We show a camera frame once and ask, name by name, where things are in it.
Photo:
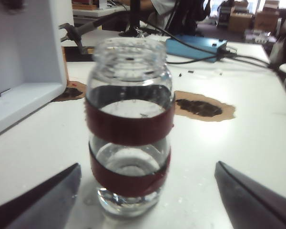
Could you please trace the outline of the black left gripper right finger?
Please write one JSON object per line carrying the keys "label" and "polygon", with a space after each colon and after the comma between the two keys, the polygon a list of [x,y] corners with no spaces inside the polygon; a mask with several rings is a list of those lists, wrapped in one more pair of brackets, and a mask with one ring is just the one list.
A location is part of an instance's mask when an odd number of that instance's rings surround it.
{"label": "black left gripper right finger", "polygon": [[218,161],[214,176],[234,229],[286,229],[286,198]]}

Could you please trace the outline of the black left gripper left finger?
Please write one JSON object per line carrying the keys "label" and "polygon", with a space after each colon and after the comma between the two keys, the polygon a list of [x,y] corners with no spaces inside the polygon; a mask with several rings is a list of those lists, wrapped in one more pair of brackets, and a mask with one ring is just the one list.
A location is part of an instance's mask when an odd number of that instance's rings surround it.
{"label": "black left gripper left finger", "polygon": [[0,229],[62,229],[75,204],[82,172],[71,165],[0,205]]}

